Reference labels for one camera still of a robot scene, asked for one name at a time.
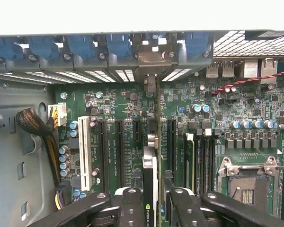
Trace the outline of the white expansion slot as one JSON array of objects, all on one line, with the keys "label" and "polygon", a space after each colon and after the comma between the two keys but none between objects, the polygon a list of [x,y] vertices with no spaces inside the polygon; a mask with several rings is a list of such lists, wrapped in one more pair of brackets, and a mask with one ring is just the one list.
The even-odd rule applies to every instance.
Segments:
[{"label": "white expansion slot", "polygon": [[80,152],[80,178],[81,190],[89,191],[92,187],[92,152],[90,118],[81,116],[78,118],[79,152]]}]

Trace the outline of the black power connector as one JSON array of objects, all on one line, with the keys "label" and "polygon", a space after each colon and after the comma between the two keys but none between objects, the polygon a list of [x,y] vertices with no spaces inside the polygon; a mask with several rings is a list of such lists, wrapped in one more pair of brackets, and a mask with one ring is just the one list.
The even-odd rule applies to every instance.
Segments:
[{"label": "black power connector", "polygon": [[62,180],[61,183],[55,188],[54,202],[58,210],[71,204],[71,183],[69,180]]}]

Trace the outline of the blue slot cover clip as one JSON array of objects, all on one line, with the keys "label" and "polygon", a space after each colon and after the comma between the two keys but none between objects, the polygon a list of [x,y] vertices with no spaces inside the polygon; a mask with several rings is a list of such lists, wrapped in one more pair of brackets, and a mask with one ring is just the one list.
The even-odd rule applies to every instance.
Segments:
[{"label": "blue slot cover clip", "polygon": [[209,32],[184,32],[186,53],[190,56],[211,51]]},{"label": "blue slot cover clip", "polygon": [[70,51],[82,59],[95,56],[95,47],[90,35],[68,35],[66,36]]},{"label": "blue slot cover clip", "polygon": [[27,42],[33,54],[47,61],[59,57],[59,47],[54,42],[54,36],[30,36]]},{"label": "blue slot cover clip", "polygon": [[23,59],[23,49],[16,44],[16,38],[0,37],[0,57],[9,61]]},{"label": "blue slot cover clip", "polygon": [[106,35],[108,52],[118,57],[125,57],[131,54],[129,34],[108,34]]}]

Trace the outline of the white power connector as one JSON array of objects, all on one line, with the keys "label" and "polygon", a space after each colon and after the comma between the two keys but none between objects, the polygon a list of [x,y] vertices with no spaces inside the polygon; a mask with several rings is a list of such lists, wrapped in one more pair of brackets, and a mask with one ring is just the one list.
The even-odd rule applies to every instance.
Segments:
[{"label": "white power connector", "polygon": [[48,119],[56,129],[67,124],[66,104],[48,105]]}]

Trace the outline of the dark RAM stick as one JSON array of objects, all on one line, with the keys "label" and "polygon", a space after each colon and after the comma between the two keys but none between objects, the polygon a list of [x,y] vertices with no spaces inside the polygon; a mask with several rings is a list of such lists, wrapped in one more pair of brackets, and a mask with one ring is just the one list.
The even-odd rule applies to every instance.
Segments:
[{"label": "dark RAM stick", "polygon": [[195,141],[192,133],[185,134],[186,167],[185,180],[186,188],[195,192]]}]

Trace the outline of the green motherboard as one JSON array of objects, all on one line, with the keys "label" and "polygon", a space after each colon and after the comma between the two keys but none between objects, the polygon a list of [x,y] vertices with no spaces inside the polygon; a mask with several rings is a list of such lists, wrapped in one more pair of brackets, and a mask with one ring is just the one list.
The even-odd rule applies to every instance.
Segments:
[{"label": "green motherboard", "polygon": [[[202,158],[200,196],[203,194],[204,137],[215,136],[215,180],[222,158],[228,156],[236,164],[260,164],[268,156],[284,166],[284,76],[276,77],[276,84],[260,84],[261,80],[243,85],[230,85],[225,79],[187,78],[160,84],[161,106],[161,227],[170,224],[165,217],[164,172],[167,167],[167,121],[177,121],[176,187],[185,187],[185,134],[192,133],[195,141],[196,194],[196,140],[201,136]],[[99,142],[100,120],[106,121],[108,139],[109,193],[119,189],[116,174],[115,121],[124,122],[125,187],[132,186],[133,171],[142,170],[143,148],[146,145],[147,118],[153,110],[153,94],[144,91],[141,84],[85,84],[59,86],[56,90],[59,104],[66,104],[67,124],[58,129],[60,146],[60,173],[71,183],[71,201],[88,194],[103,191]],[[78,118],[90,118],[92,152],[92,187],[81,190]],[[133,120],[142,123],[142,140],[133,140]],[[209,150],[207,192],[209,191]],[[279,217],[282,219],[283,171],[279,169]]]}]

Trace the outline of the CPU socket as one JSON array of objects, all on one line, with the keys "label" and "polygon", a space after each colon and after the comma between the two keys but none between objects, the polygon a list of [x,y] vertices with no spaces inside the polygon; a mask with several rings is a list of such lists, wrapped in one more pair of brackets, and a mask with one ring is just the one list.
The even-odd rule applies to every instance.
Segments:
[{"label": "CPU socket", "polygon": [[268,156],[260,164],[236,164],[225,156],[217,171],[215,190],[243,204],[279,217],[279,168]]}]

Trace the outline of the short black expansion slot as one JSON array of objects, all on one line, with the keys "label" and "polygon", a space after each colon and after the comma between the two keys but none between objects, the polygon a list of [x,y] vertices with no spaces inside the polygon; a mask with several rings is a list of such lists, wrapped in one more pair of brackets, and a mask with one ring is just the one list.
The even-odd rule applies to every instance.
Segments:
[{"label": "short black expansion slot", "polygon": [[140,120],[133,120],[133,140],[135,142],[141,142],[142,140],[142,123]]}]

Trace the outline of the open PC case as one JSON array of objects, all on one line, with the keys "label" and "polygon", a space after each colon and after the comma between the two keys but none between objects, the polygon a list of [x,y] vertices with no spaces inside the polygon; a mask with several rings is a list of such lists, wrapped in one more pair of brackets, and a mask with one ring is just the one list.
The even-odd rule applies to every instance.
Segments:
[{"label": "open PC case", "polygon": [[[10,35],[23,49],[23,59],[9,61],[0,57],[0,227],[28,227],[59,211],[55,188],[62,179],[58,129],[48,119],[48,105],[59,104],[59,86],[85,84],[141,84],[137,48],[151,45],[174,46],[173,69],[161,79],[177,82],[187,78],[205,78],[206,68],[220,63],[219,77],[230,85],[243,85],[262,79],[263,59],[278,61],[277,73],[263,78],[284,76],[284,32],[230,30],[209,32],[211,51],[190,56],[186,53],[184,32],[142,32],[129,34],[131,54],[118,57],[108,52],[106,34],[92,36],[95,56],[82,59],[73,54],[68,35],[54,36],[59,57],[46,60],[31,52],[27,38],[45,35]],[[245,61],[258,60],[258,77],[245,79]],[[234,62],[233,78],[222,77],[222,64]]]}]

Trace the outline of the long black expansion slot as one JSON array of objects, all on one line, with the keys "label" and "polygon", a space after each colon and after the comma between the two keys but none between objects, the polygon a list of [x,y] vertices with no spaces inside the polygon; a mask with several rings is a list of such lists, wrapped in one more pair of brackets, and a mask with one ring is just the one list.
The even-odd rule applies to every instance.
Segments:
[{"label": "long black expansion slot", "polygon": [[116,174],[119,188],[125,187],[124,122],[115,121]]},{"label": "long black expansion slot", "polygon": [[102,170],[102,185],[105,192],[109,192],[109,170],[108,170],[108,139],[107,139],[107,124],[106,121],[100,120],[99,126],[99,142],[101,154],[101,170]]}]

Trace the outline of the silver USB port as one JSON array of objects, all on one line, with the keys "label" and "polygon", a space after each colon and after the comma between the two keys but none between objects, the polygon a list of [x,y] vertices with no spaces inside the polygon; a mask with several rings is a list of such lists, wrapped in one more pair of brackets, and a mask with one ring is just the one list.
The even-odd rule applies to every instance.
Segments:
[{"label": "silver USB port", "polygon": [[206,78],[216,79],[219,77],[220,63],[218,61],[213,62],[206,68]]},{"label": "silver USB port", "polygon": [[222,64],[222,77],[223,78],[235,77],[234,62],[232,62],[232,61],[223,62],[223,64]]}]

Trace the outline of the silver network port block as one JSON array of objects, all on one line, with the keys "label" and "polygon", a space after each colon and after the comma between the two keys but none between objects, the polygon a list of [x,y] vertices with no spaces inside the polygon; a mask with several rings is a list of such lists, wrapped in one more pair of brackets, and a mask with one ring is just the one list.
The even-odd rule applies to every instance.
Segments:
[{"label": "silver network port block", "polygon": [[276,77],[273,78],[266,78],[264,76],[272,76],[277,73],[277,64],[278,61],[273,58],[266,58],[262,60],[261,63],[261,73],[260,76],[262,77],[260,84],[276,84]]},{"label": "silver network port block", "polygon": [[245,79],[258,77],[258,60],[244,62],[243,77]]}]

